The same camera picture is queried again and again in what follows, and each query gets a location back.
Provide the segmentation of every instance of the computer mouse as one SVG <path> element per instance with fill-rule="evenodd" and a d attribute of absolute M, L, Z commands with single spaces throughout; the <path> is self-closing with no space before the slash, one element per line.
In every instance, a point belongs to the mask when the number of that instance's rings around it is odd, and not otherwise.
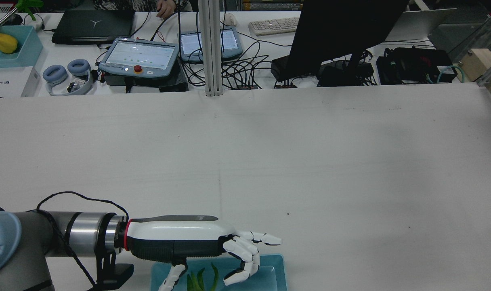
<path fill-rule="evenodd" d="M 237 18 L 233 14 L 226 13 L 225 19 L 224 19 L 224 24 L 227 26 L 237 26 L 238 21 L 237 21 Z"/>

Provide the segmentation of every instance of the light blue tray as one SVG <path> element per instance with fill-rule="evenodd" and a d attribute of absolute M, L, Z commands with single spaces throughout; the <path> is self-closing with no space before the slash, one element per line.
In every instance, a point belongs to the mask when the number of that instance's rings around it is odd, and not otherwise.
<path fill-rule="evenodd" d="M 33 26 L 5 25 L 0 27 L 0 33 L 12 35 L 18 40 L 18 48 L 14 53 L 0 51 L 0 68 L 33 67 L 36 64 L 43 44 Z"/>
<path fill-rule="evenodd" d="M 179 279 L 173 291 L 187 291 L 187 274 L 199 272 L 204 268 L 203 278 L 208 291 L 213 283 L 214 272 L 212 263 L 218 269 L 218 285 L 216 291 L 288 291 L 285 277 L 285 265 L 281 254 L 268 254 L 260 256 L 260 268 L 258 272 L 242 283 L 225 286 L 222 278 L 227 273 L 240 266 L 240 261 L 233 257 L 217 257 L 188 260 L 188 271 Z M 170 264 L 155 263 L 151 269 L 150 291 L 157 291 L 163 283 Z"/>

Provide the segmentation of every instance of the metal frame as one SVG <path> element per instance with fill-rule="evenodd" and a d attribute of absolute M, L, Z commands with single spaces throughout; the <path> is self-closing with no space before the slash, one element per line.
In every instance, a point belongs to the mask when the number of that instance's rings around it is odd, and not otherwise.
<path fill-rule="evenodd" d="M 218 0 L 199 0 L 206 96 L 219 96 L 223 93 L 218 2 Z"/>

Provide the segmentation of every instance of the yellow fruit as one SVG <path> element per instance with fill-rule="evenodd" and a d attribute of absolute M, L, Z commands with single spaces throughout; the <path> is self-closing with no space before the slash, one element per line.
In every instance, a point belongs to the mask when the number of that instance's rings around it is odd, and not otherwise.
<path fill-rule="evenodd" d="M 18 40 L 12 35 L 0 33 L 0 51 L 13 53 L 18 48 Z"/>

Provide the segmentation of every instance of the black laptop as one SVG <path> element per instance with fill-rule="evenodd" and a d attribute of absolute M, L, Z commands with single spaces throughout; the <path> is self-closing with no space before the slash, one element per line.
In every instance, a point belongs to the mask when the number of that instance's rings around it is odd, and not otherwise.
<path fill-rule="evenodd" d="M 131 35 L 134 11 L 65 11 L 52 36 L 54 44 L 111 44 Z"/>

